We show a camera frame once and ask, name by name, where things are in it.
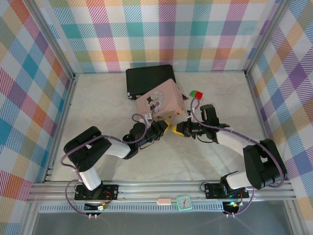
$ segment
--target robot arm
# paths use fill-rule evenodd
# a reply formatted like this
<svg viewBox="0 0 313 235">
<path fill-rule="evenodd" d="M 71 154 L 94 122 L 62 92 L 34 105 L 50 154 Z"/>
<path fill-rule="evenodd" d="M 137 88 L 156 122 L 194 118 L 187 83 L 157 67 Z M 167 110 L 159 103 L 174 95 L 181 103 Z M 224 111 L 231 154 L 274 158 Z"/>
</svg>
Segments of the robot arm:
<svg viewBox="0 0 313 235">
<path fill-rule="evenodd" d="M 201 106 L 200 110 L 204 124 L 229 129 L 229 125 L 220 124 L 213 105 Z M 243 156 L 246 171 L 231 173 L 221 178 L 220 187 L 225 194 L 250 186 L 262 189 L 281 180 L 279 171 L 269 155 L 261 147 L 237 135 L 228 131 L 204 127 L 197 122 L 192 122 L 191 118 L 175 126 L 173 132 L 180 136 L 192 137 L 193 139 L 197 135 L 206 135 L 213 142 L 225 145 Z M 278 161 L 284 177 L 286 177 L 287 171 L 275 143 L 270 139 L 259 141 L 259 143 L 269 150 Z"/>
<path fill-rule="evenodd" d="M 145 124 L 137 122 L 130 130 L 130 133 L 124 136 L 123 141 L 117 138 L 107 139 L 103 137 L 73 152 L 68 158 L 77 168 L 88 190 L 93 191 L 102 184 L 94 165 L 103 154 L 114 155 L 121 159 L 130 159 L 138 153 L 138 149 L 144 144 L 158 141 L 170 127 L 171 124 L 167 121 L 153 121 L 142 140 L 127 144 L 128 141 L 137 140 L 144 133 Z M 92 126 L 69 141 L 64 147 L 64 152 L 68 153 L 74 148 L 100 135 L 100 130 Z"/>
</svg>

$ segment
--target plaid backdrop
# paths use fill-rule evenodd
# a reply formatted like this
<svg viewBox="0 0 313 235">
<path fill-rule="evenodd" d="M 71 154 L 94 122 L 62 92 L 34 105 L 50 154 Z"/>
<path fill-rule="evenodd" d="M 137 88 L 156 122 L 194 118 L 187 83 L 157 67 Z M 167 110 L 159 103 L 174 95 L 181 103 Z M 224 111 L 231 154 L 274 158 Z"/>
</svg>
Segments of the plaid backdrop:
<svg viewBox="0 0 313 235">
<path fill-rule="evenodd" d="M 84 73 L 149 62 L 176 71 L 242 70 L 277 2 L 37 0 L 72 66 Z"/>
<path fill-rule="evenodd" d="M 313 234 L 313 0 L 292 2 L 252 75 L 267 132 Z"/>
<path fill-rule="evenodd" d="M 38 183 L 69 79 L 22 0 L 0 0 L 0 235 Z"/>
<path fill-rule="evenodd" d="M 247 67 L 248 67 L 248 65 L 249 65 L 249 63 L 251 61 L 251 58 L 253 57 L 256 48 L 259 46 L 259 44 L 261 42 L 261 38 L 262 38 L 263 34 L 266 32 L 266 30 L 268 28 L 268 25 L 269 25 L 269 22 L 272 19 L 272 17 L 274 16 L 274 14 L 275 14 L 275 12 L 277 10 L 277 7 L 278 7 L 280 2 L 281 2 L 281 0 L 275 0 L 275 3 L 274 3 L 272 9 L 269 12 L 268 17 L 266 18 L 263 27 L 260 30 L 259 35 L 258 35 L 258 37 L 256 38 L 256 40 L 255 40 L 255 42 L 253 44 L 253 47 L 252 47 L 252 49 L 251 49 L 251 51 L 249 53 L 248 59 L 246 60 L 244 69 L 247 69 Z"/>
</svg>

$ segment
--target black bracket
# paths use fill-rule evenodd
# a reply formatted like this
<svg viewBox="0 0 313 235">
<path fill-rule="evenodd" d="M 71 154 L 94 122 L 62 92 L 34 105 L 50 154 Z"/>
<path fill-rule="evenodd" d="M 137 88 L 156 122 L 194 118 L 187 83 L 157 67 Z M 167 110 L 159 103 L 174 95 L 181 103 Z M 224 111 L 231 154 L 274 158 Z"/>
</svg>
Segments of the black bracket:
<svg viewBox="0 0 313 235">
<path fill-rule="evenodd" d="M 224 214 L 237 213 L 239 211 L 239 206 L 232 206 L 229 202 L 223 202 Z"/>
<path fill-rule="evenodd" d="M 74 200 L 117 200 L 118 185 L 101 185 L 93 191 L 89 191 L 85 185 L 77 185 Z"/>
<path fill-rule="evenodd" d="M 220 184 L 204 184 L 205 198 L 206 199 L 240 199 L 249 198 L 248 191 L 245 188 L 239 188 L 238 190 L 225 194 Z"/>
<path fill-rule="evenodd" d="M 97 207 L 91 207 L 89 204 L 87 204 L 87 203 L 85 203 L 85 205 L 84 205 L 84 211 L 98 211 L 99 209 L 97 208 Z M 91 214 L 91 215 L 93 215 L 93 216 L 95 216 L 95 215 L 101 215 L 102 214 L 102 212 L 86 212 L 86 215 L 89 215 L 89 214 Z"/>
</svg>

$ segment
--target metal rail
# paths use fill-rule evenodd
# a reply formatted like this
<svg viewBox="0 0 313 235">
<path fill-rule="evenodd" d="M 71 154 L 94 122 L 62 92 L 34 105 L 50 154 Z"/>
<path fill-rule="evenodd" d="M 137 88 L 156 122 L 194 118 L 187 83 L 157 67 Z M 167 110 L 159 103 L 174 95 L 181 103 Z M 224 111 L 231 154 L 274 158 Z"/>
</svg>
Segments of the metal rail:
<svg viewBox="0 0 313 235">
<path fill-rule="evenodd" d="M 216 201 L 206 199 L 205 194 L 200 190 L 203 181 L 110 181 L 104 184 L 119 185 L 117 202 L 156 202 L 159 198 L 171 198 L 172 202 L 181 195 L 190 195 L 193 202 Z M 65 187 L 68 182 L 54 181 L 45 184 L 34 184 L 30 192 L 28 203 L 65 202 Z M 68 197 L 74 198 L 74 184 L 68 188 Z M 290 181 L 285 181 L 280 188 L 265 187 L 255 192 L 254 201 L 272 200 L 295 200 L 295 194 Z M 217 199 L 217 201 L 231 201 L 231 199 Z"/>
<path fill-rule="evenodd" d="M 77 85 L 77 79 L 78 79 L 78 76 L 75 77 L 75 79 L 70 81 L 70 85 L 68 87 L 68 94 L 67 94 L 67 98 L 65 101 L 65 106 L 64 106 L 64 109 L 62 110 L 61 119 L 60 119 L 59 125 L 57 127 L 57 130 L 55 132 L 56 134 L 55 134 L 55 137 L 54 137 L 53 142 L 52 142 L 52 148 L 49 151 L 48 164 L 46 164 L 46 166 L 45 166 L 45 169 L 44 169 L 45 174 L 43 175 L 43 177 L 41 179 L 42 183 L 44 183 L 46 181 L 46 177 L 48 175 L 52 175 L 52 171 L 50 170 L 50 168 L 54 165 L 54 161 L 57 157 L 57 153 L 58 153 L 58 150 L 60 147 L 60 143 L 61 143 L 64 127 L 65 127 L 65 122 L 67 120 L 69 109 L 70 109 L 70 106 L 72 104 L 72 100 L 74 97 L 74 93 L 75 93 L 75 89 L 76 89 L 76 85 Z"/>
<path fill-rule="evenodd" d="M 295 235 L 309 234 L 297 201 L 285 201 L 287 215 Z"/>
</svg>

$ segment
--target purple cable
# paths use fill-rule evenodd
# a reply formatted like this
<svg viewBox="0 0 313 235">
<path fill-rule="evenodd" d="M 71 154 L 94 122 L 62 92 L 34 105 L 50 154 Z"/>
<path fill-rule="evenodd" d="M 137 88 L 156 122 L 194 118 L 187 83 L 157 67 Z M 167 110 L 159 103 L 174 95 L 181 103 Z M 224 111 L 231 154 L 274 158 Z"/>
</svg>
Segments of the purple cable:
<svg viewBox="0 0 313 235">
<path fill-rule="evenodd" d="M 67 186 L 65 187 L 65 198 L 66 198 L 66 200 L 67 200 L 67 203 L 68 203 L 68 204 L 70 205 L 70 207 L 72 207 L 72 209 L 73 209 L 74 211 L 76 211 L 77 213 L 79 213 L 79 214 L 81 214 L 81 215 L 83 215 L 83 216 L 89 217 L 89 216 L 86 215 L 85 213 L 83 213 L 83 212 L 77 210 L 77 209 L 73 206 L 73 204 L 71 204 L 71 202 L 69 201 L 69 198 L 68 198 L 68 195 L 67 195 L 67 189 L 68 189 L 69 185 L 70 185 L 71 183 L 73 183 L 73 182 L 79 182 L 79 180 L 72 180 L 72 181 L 70 181 L 70 182 L 67 184 Z"/>
<path fill-rule="evenodd" d="M 76 211 L 77 213 L 79 213 L 79 214 L 81 214 L 81 215 L 86 216 L 86 217 L 89 218 L 89 215 L 87 215 L 86 213 L 84 213 L 84 212 L 82 212 L 82 211 L 77 210 L 77 209 L 73 206 L 73 204 L 71 204 L 71 202 L 70 202 L 70 200 L 69 200 L 69 198 L 68 198 L 67 189 L 68 189 L 69 185 L 70 185 L 71 183 L 73 183 L 73 182 L 79 182 L 79 181 L 78 181 L 78 180 L 72 180 L 72 181 L 70 181 L 70 182 L 66 185 L 66 187 L 65 187 L 65 198 L 66 198 L 66 200 L 67 200 L 67 203 L 69 204 L 69 206 L 70 206 L 74 211 Z M 108 224 L 109 227 L 111 227 L 110 224 L 109 224 L 109 222 L 108 222 L 105 218 L 100 217 L 100 215 L 98 215 L 97 217 L 95 217 L 94 215 L 91 215 L 90 217 L 91 217 L 91 218 L 95 218 L 95 219 L 100 218 L 100 219 L 104 220 L 104 221 Z"/>
<path fill-rule="evenodd" d="M 252 196 L 247 204 L 247 206 L 242 210 L 242 211 L 239 211 L 237 213 L 235 213 L 235 215 L 238 215 L 238 214 L 241 214 L 242 212 L 244 212 L 246 209 L 248 209 L 248 207 L 251 205 L 252 203 L 252 200 L 253 200 L 253 197 L 254 197 L 254 193 L 255 193 L 255 188 L 253 188 L 253 191 L 252 191 Z"/>
<path fill-rule="evenodd" d="M 193 103 L 194 103 L 195 100 L 198 101 L 198 104 L 197 104 L 197 106 L 195 107 L 195 109 L 197 109 L 197 108 L 199 107 L 199 104 L 200 104 L 199 99 L 198 99 L 198 98 L 193 98 L 192 101 L 191 101 L 191 103 L 190 103 L 190 112 L 191 112 L 191 115 L 193 116 L 193 118 L 194 118 L 200 125 L 205 126 L 205 127 L 209 127 L 209 128 L 213 128 L 213 129 L 217 129 L 217 130 L 227 131 L 227 132 L 229 132 L 229 133 L 232 133 L 232 134 L 234 134 L 234 135 L 236 135 L 236 136 L 239 136 L 239 137 L 243 138 L 244 140 L 247 140 L 247 141 L 249 141 L 249 142 L 252 142 L 252 143 L 256 144 L 257 146 L 261 147 L 261 148 L 263 149 L 263 151 L 265 151 L 265 152 L 269 155 L 269 157 L 273 160 L 275 166 L 277 167 L 277 169 L 278 169 L 278 171 L 279 171 L 279 175 L 280 175 L 280 178 L 281 178 L 280 183 L 279 183 L 278 185 L 269 185 L 269 187 L 271 187 L 271 188 L 278 188 L 278 187 L 281 187 L 281 186 L 283 185 L 283 183 L 284 183 L 284 173 L 283 173 L 283 170 L 281 169 L 281 167 L 280 167 L 278 161 L 274 158 L 274 156 L 271 154 L 271 152 L 268 151 L 267 148 L 265 148 L 263 145 L 261 145 L 261 144 L 258 143 L 257 141 L 252 140 L 252 139 L 250 139 L 249 137 L 247 137 L 247 136 L 245 136 L 245 135 L 243 135 L 243 134 L 241 134 L 241 133 L 239 133 L 239 132 L 236 132 L 236 131 L 233 131 L 233 130 L 229 130 L 229 129 L 226 129 L 226 128 L 221 128 L 221 127 L 216 127 L 216 126 L 210 126 L 210 125 L 203 124 L 202 122 L 200 122 L 200 121 L 196 118 L 196 116 L 195 116 L 195 114 L 194 114 L 194 112 L 193 112 L 193 110 L 192 110 L 192 106 L 193 106 Z"/>
<path fill-rule="evenodd" d="M 60 160 L 61 165 L 63 165 L 63 166 L 68 166 L 68 167 L 72 168 L 72 169 L 76 172 L 76 174 L 77 174 L 79 180 L 82 181 L 83 179 L 82 179 L 82 177 L 80 176 L 80 174 L 78 173 L 77 168 L 76 168 L 75 166 L 73 166 L 73 165 L 64 163 L 64 162 L 63 162 L 64 159 L 67 158 L 67 157 L 68 157 L 69 155 L 71 155 L 72 153 L 76 152 L 78 149 L 81 149 L 82 147 L 85 147 L 86 145 L 88 145 L 88 144 L 90 144 L 90 143 L 92 143 L 92 142 L 94 142 L 94 141 L 96 141 L 96 140 L 98 140 L 98 139 L 100 139 L 100 138 L 114 139 L 114 140 L 116 140 L 116 141 L 123 142 L 123 143 L 136 143 L 136 142 L 142 140 L 142 138 L 144 138 L 145 135 L 146 135 L 146 133 L 147 133 L 147 126 L 148 126 L 148 124 L 147 124 L 146 119 L 145 119 L 141 114 L 134 114 L 134 115 L 132 116 L 132 120 L 133 120 L 133 121 L 138 122 L 137 120 L 134 119 L 135 116 L 141 117 L 141 118 L 144 120 L 144 122 L 145 122 L 145 130 L 144 130 L 142 136 L 141 136 L 139 139 L 137 139 L 137 140 L 135 140 L 135 141 L 127 142 L 127 141 L 120 140 L 119 138 L 116 138 L 116 137 L 114 137 L 114 136 L 100 135 L 100 136 L 97 136 L 97 137 L 93 138 L 93 139 L 90 140 L 90 141 L 87 141 L 87 142 L 81 144 L 80 146 L 78 146 L 78 147 L 72 149 L 71 151 L 67 152 L 67 153 L 61 158 L 61 160 Z"/>
</svg>

